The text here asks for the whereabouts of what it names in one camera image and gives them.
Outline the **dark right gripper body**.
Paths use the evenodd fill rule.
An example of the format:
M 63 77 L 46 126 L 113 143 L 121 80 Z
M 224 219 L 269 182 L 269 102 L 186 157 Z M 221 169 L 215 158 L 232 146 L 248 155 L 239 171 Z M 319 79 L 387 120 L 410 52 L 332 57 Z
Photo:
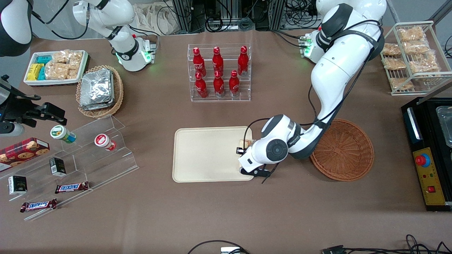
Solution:
M 1 80 L 1 122 L 24 122 L 28 97 Z

